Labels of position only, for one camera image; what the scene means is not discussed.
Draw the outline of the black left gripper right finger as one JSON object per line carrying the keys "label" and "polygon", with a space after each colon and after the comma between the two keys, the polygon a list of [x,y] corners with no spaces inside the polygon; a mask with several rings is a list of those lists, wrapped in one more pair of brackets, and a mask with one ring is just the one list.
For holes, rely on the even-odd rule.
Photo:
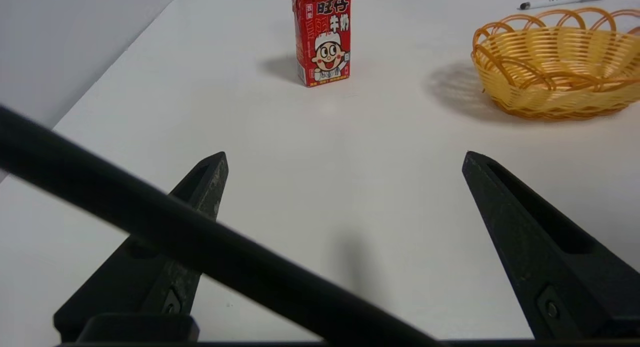
{"label": "black left gripper right finger", "polygon": [[538,341],[637,341],[640,275],[503,165],[468,151],[462,174]]}

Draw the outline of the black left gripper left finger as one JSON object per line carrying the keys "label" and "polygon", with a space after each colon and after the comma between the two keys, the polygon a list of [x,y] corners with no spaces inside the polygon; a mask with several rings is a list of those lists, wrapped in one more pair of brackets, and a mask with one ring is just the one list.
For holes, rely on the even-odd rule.
{"label": "black left gripper left finger", "polygon": [[195,271],[128,237],[54,314],[63,341],[194,341]]}

